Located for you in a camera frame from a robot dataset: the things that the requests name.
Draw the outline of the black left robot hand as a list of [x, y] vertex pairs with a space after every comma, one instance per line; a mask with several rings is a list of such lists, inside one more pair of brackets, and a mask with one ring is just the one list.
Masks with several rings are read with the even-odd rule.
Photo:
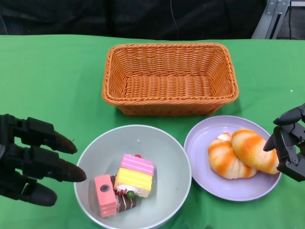
[[38, 183], [44, 177], [59, 182], [83, 182], [85, 172], [59, 157], [77, 153], [74, 143], [50, 123], [34, 118], [0, 117], [0, 194], [13, 200], [51, 207], [56, 193]]

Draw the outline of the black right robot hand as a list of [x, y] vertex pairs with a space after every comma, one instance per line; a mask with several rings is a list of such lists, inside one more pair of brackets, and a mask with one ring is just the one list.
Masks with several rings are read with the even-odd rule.
[[293, 180], [305, 180], [305, 105], [295, 107], [274, 120], [276, 127], [267, 140], [264, 151], [276, 150], [278, 171]]

